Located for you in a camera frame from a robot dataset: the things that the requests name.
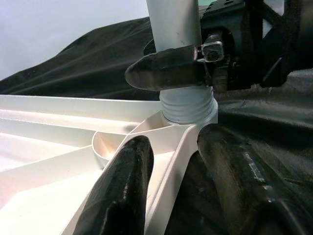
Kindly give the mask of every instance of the white pipe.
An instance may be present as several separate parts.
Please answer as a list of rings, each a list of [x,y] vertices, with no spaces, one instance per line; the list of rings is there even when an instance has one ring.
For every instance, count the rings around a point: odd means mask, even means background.
[[[147,5],[157,51],[201,44],[198,0],[147,0]],[[205,120],[216,105],[212,88],[205,87],[164,90],[160,100],[163,115],[180,124]]]

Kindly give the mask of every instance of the black fabric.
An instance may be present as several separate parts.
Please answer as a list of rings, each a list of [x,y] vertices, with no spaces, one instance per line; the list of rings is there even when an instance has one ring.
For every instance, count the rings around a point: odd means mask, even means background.
[[[96,29],[47,62],[1,81],[0,93],[156,100],[158,93],[124,80],[151,39],[147,18]],[[252,142],[312,214],[313,70],[291,73],[280,88],[254,85],[215,97],[219,123]],[[166,234],[227,234],[214,184],[199,156],[192,157]]]
[[[0,81],[0,94],[158,100],[124,79],[152,40],[149,18],[95,29],[50,60]]]

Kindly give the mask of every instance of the white plastic spoke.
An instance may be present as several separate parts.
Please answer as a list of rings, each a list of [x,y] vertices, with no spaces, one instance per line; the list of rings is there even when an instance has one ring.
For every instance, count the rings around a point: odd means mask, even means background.
[[[70,235],[119,149],[145,135],[154,152],[145,234],[166,229],[197,136],[217,122],[167,121],[156,101],[0,95],[0,231]]]

